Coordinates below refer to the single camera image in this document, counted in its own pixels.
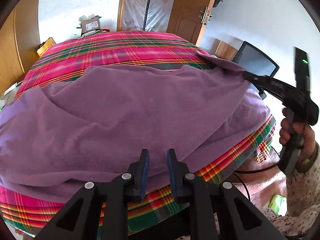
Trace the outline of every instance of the plaid bedspread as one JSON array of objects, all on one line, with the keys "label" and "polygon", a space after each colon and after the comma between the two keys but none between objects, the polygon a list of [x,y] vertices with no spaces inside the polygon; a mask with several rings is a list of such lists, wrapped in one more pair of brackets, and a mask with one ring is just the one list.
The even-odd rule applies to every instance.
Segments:
[{"label": "plaid bedspread", "polygon": [[[117,32],[66,41],[51,47],[34,64],[15,98],[38,85],[75,80],[92,65],[147,65],[172,70],[188,64],[199,69],[212,68],[195,53],[196,50],[200,49],[169,33]],[[275,119],[271,116],[256,132],[196,174],[206,181],[221,183],[253,152],[256,152],[257,158],[267,156],[274,126]],[[63,203],[38,200],[0,186],[0,211],[4,220],[32,236],[36,235],[62,206]],[[142,203],[129,205],[128,231],[131,234],[151,227],[187,206],[173,201],[169,186],[149,192]]]}]

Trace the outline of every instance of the cardboard box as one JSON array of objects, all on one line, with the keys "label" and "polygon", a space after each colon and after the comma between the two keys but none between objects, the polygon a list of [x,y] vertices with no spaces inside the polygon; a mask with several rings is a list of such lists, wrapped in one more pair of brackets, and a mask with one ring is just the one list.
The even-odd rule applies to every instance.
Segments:
[{"label": "cardboard box", "polygon": [[94,17],[91,20],[81,21],[82,34],[100,29],[100,19]]},{"label": "cardboard box", "polygon": [[44,43],[42,43],[41,47],[37,50],[39,57],[41,57],[53,45],[56,45],[56,43],[52,37],[50,37]]}]

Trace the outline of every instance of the computer monitor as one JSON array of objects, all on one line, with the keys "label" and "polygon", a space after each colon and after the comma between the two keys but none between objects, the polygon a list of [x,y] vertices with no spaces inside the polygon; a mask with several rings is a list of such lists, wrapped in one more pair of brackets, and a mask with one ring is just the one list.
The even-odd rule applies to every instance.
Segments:
[{"label": "computer monitor", "polygon": [[[279,70],[279,66],[270,57],[247,41],[243,42],[232,61],[238,63],[246,71],[259,76],[273,77]],[[262,99],[266,97],[262,89],[252,84],[250,87],[256,90]]]}]

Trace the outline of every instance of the person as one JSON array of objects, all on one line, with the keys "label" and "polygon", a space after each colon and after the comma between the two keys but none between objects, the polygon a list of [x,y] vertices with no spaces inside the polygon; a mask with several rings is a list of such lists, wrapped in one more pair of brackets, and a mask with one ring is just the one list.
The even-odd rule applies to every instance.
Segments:
[{"label": "person", "polygon": [[[281,122],[279,142],[284,146],[290,139],[290,123]],[[276,214],[272,209],[259,208],[269,221],[285,236],[303,237],[311,228],[320,212],[320,157],[315,133],[305,123],[294,123],[294,130],[303,134],[303,149],[291,178],[287,177],[286,216]]]}]

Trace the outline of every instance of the metal rivet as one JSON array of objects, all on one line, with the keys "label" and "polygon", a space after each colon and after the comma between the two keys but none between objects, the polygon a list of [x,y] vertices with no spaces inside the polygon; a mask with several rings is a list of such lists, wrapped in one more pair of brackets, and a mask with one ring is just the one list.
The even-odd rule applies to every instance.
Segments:
[{"label": "metal rivet", "polygon": [[230,182],[224,182],[222,184],[222,186],[225,188],[225,189],[231,189],[232,188],[232,184]]},{"label": "metal rivet", "polygon": [[91,189],[94,187],[94,183],[93,182],[87,182],[86,184],[84,184],[84,187],[86,189]]},{"label": "metal rivet", "polygon": [[193,173],[187,173],[184,176],[186,177],[186,179],[194,179],[196,177]]},{"label": "metal rivet", "polygon": [[122,174],[122,179],[131,179],[131,174],[130,173],[124,173],[124,174]]}]

